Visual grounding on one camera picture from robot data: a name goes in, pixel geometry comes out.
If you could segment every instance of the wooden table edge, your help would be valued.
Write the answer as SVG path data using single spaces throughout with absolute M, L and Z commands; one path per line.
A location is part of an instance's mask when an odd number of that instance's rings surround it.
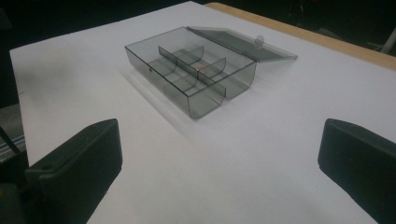
M 288 25 L 280 21 L 274 21 L 235 7 L 229 7 L 221 3 L 213 2 L 205 4 L 205 6 L 235 16 L 239 19 L 257 23 L 259 25 L 282 32 L 284 34 L 294 35 L 298 38 L 321 45 L 325 48 L 334 49 L 336 51 L 345 53 L 366 62 L 374 63 L 396 71 L 396 57 L 352 45 L 341 40 L 327 37 L 325 35 L 316 34 L 314 32 Z

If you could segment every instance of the table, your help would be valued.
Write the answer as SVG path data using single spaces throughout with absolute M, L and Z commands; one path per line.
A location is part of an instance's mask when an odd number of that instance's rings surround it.
M 90 223 L 375 223 L 319 170 L 318 150 L 327 118 L 396 141 L 395 71 L 216 6 L 226 7 L 187 2 L 12 50 L 29 162 L 116 118 L 122 171 Z M 263 35 L 299 58 L 258 64 L 249 90 L 192 120 L 123 48 L 187 25 Z

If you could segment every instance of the dark background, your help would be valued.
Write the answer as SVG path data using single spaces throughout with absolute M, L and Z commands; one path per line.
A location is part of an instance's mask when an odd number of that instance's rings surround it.
M 0 0 L 12 27 L 0 27 L 0 108 L 18 103 L 9 51 L 94 26 L 182 3 L 177 0 Z M 195 1 L 205 4 L 212 1 Z M 265 17 L 375 49 L 396 26 L 395 0 L 223 0 Z M 395 48 L 390 54 L 396 55 Z

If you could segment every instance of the hinged lid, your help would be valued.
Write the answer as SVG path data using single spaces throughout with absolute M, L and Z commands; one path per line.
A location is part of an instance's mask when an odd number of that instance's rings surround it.
M 295 54 L 264 43 L 262 36 L 255 40 L 230 29 L 191 26 L 187 29 L 259 63 L 297 58 Z

